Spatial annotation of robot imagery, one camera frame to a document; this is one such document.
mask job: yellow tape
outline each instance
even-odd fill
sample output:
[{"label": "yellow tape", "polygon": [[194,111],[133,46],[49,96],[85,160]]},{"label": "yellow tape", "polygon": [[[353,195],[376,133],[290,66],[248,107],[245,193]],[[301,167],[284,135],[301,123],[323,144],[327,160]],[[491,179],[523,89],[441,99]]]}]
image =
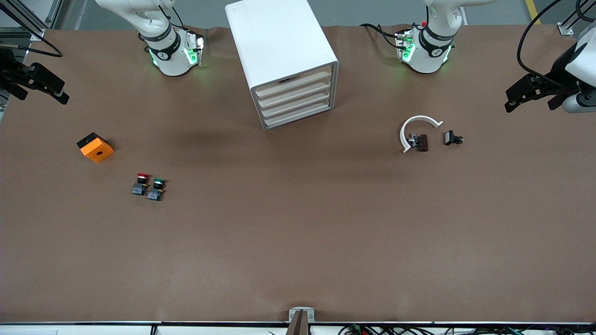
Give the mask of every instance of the yellow tape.
[{"label": "yellow tape", "polygon": [[[527,6],[527,10],[528,12],[530,12],[530,17],[532,18],[532,20],[534,20],[534,18],[538,15],[538,12],[536,11],[536,5],[534,4],[533,0],[526,0],[526,6]],[[536,24],[540,24],[540,19],[536,20]]]}]

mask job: orange and black box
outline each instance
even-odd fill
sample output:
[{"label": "orange and black box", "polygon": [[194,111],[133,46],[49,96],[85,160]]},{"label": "orange and black box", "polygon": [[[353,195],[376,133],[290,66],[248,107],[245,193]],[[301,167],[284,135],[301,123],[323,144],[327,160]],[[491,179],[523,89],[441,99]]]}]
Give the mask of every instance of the orange and black box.
[{"label": "orange and black box", "polygon": [[114,153],[114,149],[112,149],[108,142],[94,132],[77,142],[76,145],[85,157],[95,163],[101,162]]}]

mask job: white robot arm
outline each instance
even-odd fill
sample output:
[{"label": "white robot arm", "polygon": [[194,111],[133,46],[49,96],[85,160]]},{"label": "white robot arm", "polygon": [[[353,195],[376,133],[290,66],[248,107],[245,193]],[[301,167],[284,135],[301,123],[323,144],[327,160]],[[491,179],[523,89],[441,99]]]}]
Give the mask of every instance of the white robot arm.
[{"label": "white robot arm", "polygon": [[481,6],[496,0],[423,0],[429,11],[424,27],[414,27],[397,38],[398,56],[420,73],[433,73],[447,61],[451,42],[462,24],[460,7]]},{"label": "white robot arm", "polygon": [[179,76],[200,63],[203,37],[173,27],[162,9],[175,0],[95,0],[132,24],[149,46],[153,63],[168,76]]},{"label": "white robot arm", "polygon": [[511,113],[519,105],[554,95],[550,110],[563,106],[568,113],[596,111],[596,23],[588,26],[578,42],[555,60],[545,75],[529,73],[507,91],[505,110]]}]

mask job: white curved handle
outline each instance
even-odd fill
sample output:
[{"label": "white curved handle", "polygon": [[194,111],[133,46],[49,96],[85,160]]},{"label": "white curved handle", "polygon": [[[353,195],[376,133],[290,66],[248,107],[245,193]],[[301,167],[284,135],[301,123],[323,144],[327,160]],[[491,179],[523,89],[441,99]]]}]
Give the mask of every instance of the white curved handle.
[{"label": "white curved handle", "polygon": [[443,124],[443,121],[437,122],[437,120],[433,119],[430,116],[426,116],[426,115],[416,115],[416,116],[412,116],[409,119],[407,119],[406,122],[403,123],[402,130],[399,131],[399,139],[402,141],[403,153],[408,152],[408,150],[410,150],[410,148],[412,147],[408,143],[408,140],[406,139],[406,134],[405,134],[406,126],[408,125],[408,123],[410,123],[412,121],[426,121],[426,122],[430,123],[431,125],[433,125],[435,128]]}]

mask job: brown table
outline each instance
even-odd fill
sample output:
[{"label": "brown table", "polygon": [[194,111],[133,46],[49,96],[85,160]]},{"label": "brown table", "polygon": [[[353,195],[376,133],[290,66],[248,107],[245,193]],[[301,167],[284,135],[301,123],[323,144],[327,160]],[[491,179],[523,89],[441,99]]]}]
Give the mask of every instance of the brown table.
[{"label": "brown table", "polygon": [[[466,26],[440,72],[376,33],[325,28],[337,107],[264,131],[230,31],[166,77],[136,32],[48,32],[62,106],[32,92],[0,124],[0,320],[592,321],[596,114],[504,111],[521,26]],[[572,40],[537,26],[547,71]],[[445,123],[401,153],[410,116]],[[442,145],[453,129],[465,144]],[[96,164],[76,142],[116,152]],[[163,201],[131,194],[137,172]]]}]

